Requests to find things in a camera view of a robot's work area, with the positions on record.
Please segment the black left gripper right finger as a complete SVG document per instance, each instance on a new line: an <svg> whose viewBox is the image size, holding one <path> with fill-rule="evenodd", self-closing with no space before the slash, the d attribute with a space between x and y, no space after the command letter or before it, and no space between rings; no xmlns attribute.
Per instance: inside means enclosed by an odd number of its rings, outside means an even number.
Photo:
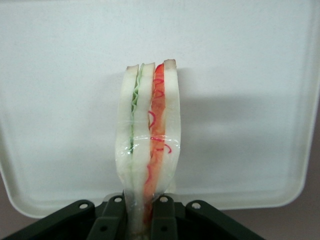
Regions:
<svg viewBox="0 0 320 240"><path fill-rule="evenodd" d="M178 228L175 216L175 204L173 199L167 195L160 196L152 204L150 239L178 239Z"/></svg>

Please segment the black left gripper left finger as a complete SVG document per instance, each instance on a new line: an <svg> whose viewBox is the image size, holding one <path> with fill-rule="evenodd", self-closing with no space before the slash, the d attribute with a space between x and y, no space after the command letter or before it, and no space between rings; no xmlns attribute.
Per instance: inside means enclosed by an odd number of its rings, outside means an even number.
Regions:
<svg viewBox="0 0 320 240"><path fill-rule="evenodd" d="M125 240L128 214L124 194L106 196L87 236L88 240Z"/></svg>

